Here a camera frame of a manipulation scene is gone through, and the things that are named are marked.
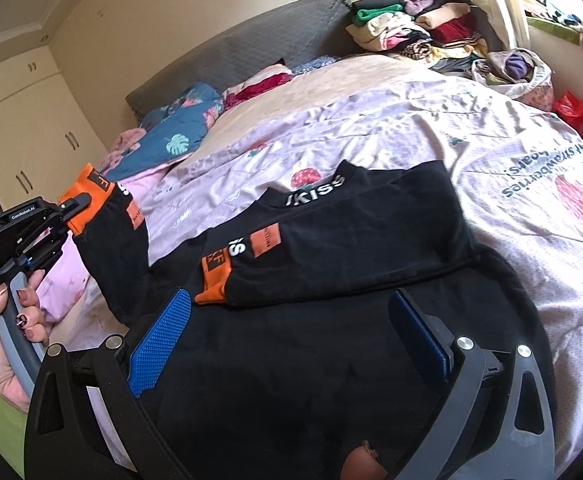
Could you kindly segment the black sweater orange cuffs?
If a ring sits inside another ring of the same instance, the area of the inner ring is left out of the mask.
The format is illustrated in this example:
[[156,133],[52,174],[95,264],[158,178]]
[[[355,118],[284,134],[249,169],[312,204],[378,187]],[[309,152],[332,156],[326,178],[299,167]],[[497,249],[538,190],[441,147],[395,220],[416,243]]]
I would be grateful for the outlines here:
[[537,307],[471,234],[447,168],[340,162],[308,190],[266,191],[156,261],[130,195],[100,177],[74,241],[114,317],[137,328],[179,289],[192,311],[139,401],[197,479],[334,479],[362,441],[388,463],[436,404],[389,318],[405,289],[481,347],[527,344],[555,384]]

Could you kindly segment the right stack folded clothes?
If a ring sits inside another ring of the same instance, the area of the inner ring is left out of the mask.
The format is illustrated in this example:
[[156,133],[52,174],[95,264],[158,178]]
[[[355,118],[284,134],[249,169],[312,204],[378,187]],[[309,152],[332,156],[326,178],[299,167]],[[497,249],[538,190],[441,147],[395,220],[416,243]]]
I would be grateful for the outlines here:
[[504,49],[475,0],[403,0],[403,10],[425,37],[410,40],[398,54],[439,74],[468,77],[474,62]]

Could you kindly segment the stack folded clothes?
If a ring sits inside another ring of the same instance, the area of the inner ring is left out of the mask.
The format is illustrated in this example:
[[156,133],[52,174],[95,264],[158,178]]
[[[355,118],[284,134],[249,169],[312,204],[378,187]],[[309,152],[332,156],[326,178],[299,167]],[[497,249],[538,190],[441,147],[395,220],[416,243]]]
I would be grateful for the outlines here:
[[425,28],[404,8],[405,0],[357,0],[351,4],[346,32],[365,51],[404,51],[418,41],[431,41]]
[[410,40],[398,54],[439,74],[468,77],[474,62],[504,49],[475,0],[403,0],[403,10],[425,37]]

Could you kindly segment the left stack folded clothes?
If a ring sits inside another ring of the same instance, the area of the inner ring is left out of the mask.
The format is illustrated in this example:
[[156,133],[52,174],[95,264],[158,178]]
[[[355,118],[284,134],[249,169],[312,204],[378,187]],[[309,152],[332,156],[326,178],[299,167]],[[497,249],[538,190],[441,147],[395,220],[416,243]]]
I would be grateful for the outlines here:
[[418,41],[431,41],[425,28],[404,8],[405,0],[357,0],[351,4],[346,32],[365,51],[404,51]]

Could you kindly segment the clothes on window sill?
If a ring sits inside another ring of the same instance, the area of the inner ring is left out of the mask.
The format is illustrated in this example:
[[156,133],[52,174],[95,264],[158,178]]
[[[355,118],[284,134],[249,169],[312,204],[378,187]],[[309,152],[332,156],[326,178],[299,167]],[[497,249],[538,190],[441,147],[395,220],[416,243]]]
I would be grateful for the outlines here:
[[559,39],[576,44],[583,55],[583,20],[576,14],[558,10],[547,0],[521,0],[530,27],[543,30]]

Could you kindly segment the cream wardrobe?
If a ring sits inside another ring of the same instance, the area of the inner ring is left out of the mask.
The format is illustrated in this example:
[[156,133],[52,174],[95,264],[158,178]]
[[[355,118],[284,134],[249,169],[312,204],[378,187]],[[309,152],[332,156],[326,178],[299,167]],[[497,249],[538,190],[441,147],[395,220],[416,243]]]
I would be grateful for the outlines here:
[[41,47],[0,62],[0,203],[53,202],[107,150]]

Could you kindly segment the pink blanket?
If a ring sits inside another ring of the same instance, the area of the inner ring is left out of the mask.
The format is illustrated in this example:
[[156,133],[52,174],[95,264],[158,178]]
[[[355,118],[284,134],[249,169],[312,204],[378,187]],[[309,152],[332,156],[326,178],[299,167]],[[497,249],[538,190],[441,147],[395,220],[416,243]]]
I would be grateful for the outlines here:
[[[121,184],[131,192],[139,203],[166,175],[168,168],[150,169],[136,176],[128,177]],[[59,323],[83,296],[90,274],[88,274],[76,248],[72,235],[62,246],[62,255],[45,274],[38,286],[37,296],[46,322]]]

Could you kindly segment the teal floral leaf quilt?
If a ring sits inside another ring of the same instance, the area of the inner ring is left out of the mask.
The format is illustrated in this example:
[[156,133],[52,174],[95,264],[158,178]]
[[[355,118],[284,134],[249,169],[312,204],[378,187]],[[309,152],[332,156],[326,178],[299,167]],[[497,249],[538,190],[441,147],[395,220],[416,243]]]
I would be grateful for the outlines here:
[[139,127],[120,133],[100,172],[121,181],[192,154],[223,110],[221,94],[195,82],[170,105],[149,112]]

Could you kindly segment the pink strawberry print duvet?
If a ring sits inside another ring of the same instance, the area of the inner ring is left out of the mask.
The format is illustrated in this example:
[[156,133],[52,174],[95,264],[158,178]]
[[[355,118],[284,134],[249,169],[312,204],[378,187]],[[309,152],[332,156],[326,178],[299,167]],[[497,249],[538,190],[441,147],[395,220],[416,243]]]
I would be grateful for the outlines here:
[[442,76],[272,120],[186,167],[192,154],[139,202],[151,260],[234,218],[268,188],[326,181],[342,160],[367,169],[442,160],[477,239],[511,263],[539,310],[557,385],[556,474],[583,477],[583,140],[572,128]]

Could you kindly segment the beige blanket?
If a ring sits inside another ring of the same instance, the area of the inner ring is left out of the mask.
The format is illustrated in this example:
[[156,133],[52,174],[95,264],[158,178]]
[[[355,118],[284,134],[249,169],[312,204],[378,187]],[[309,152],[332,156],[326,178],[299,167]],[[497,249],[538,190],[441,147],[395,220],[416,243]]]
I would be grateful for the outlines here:
[[228,148],[254,128],[272,120],[336,102],[342,96],[375,89],[396,89],[409,82],[437,81],[442,76],[413,60],[364,54],[345,58],[319,70],[293,78],[261,96],[225,112],[211,128],[200,148],[185,160],[197,160]]

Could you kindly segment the red and cream pillow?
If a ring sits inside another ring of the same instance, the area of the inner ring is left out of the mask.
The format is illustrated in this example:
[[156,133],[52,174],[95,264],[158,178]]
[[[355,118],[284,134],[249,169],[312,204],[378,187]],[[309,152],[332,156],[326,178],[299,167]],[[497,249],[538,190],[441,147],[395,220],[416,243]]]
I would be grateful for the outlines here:
[[223,92],[224,108],[230,110],[292,80],[293,72],[284,64],[266,66],[244,82],[226,89]]

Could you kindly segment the red plastic bag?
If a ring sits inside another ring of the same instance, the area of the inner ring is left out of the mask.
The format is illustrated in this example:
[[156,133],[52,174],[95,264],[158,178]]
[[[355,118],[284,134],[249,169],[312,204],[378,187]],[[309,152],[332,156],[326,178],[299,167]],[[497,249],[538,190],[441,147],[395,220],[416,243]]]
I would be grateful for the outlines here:
[[566,91],[555,101],[552,110],[583,139],[583,100]]

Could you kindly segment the bag with purple cloth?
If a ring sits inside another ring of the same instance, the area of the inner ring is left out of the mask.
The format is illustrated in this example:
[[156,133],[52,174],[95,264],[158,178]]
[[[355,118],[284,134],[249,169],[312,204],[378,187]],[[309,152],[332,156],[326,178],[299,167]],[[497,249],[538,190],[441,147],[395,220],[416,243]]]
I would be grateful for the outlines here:
[[552,110],[553,70],[535,52],[517,48],[489,52],[471,66],[471,77],[509,99],[542,112]]

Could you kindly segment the grey quilted headboard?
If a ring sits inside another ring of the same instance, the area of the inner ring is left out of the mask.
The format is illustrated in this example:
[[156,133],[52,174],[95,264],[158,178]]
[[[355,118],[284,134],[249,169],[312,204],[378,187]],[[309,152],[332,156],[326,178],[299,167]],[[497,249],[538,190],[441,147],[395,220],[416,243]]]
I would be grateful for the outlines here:
[[220,92],[282,61],[296,68],[323,55],[359,47],[346,32],[351,0],[297,0],[206,40],[159,70],[125,101],[136,119],[173,102],[196,81]]

